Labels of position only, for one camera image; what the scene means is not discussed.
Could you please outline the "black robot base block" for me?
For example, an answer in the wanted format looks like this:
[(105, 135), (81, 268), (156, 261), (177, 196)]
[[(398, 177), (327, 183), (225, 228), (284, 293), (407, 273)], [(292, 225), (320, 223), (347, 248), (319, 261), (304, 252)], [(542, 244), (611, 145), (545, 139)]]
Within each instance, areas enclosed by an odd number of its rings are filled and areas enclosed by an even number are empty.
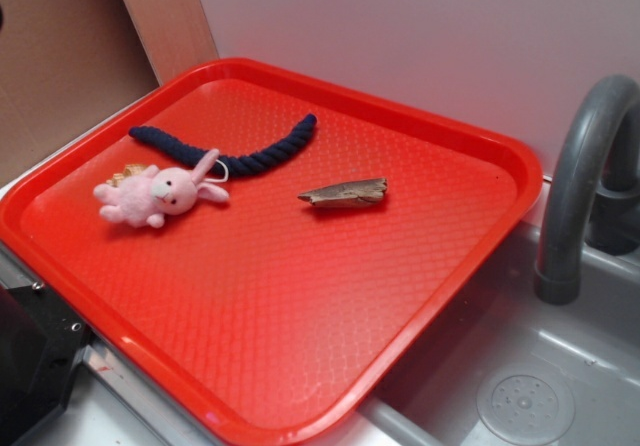
[(50, 287), (1, 288), (1, 443), (61, 416), (91, 331)]

